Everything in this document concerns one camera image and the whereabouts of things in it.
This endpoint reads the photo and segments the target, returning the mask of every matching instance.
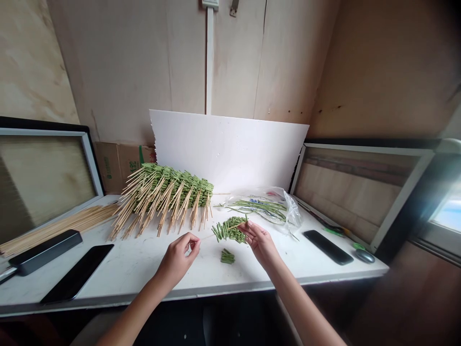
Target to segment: plastic bag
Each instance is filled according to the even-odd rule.
[[[277,225],[276,229],[286,235],[293,235],[292,231],[301,227],[302,223],[296,201],[281,187],[238,189],[233,191],[220,206],[247,214],[248,217],[257,214]]]

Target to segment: person's right hand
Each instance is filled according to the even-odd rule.
[[[274,265],[281,261],[268,231],[250,220],[241,224],[239,229],[246,235],[246,242],[250,245],[256,259],[265,271],[271,270]]]

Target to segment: smartphone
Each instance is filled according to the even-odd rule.
[[[348,255],[344,250],[330,242],[316,230],[303,232],[303,235],[339,265],[345,265],[354,260],[352,256]]]
[[[110,244],[89,249],[77,264],[48,292],[40,301],[40,304],[61,303],[74,299],[113,247],[114,244]]]

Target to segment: foam board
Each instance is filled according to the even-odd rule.
[[[309,125],[150,110],[159,165],[188,171],[215,193],[288,190]]]

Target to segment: forearm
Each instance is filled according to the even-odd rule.
[[[281,259],[267,273],[304,345],[345,345]]]
[[[159,278],[154,276],[97,345],[132,345],[144,323],[168,292],[169,290],[160,284]]]

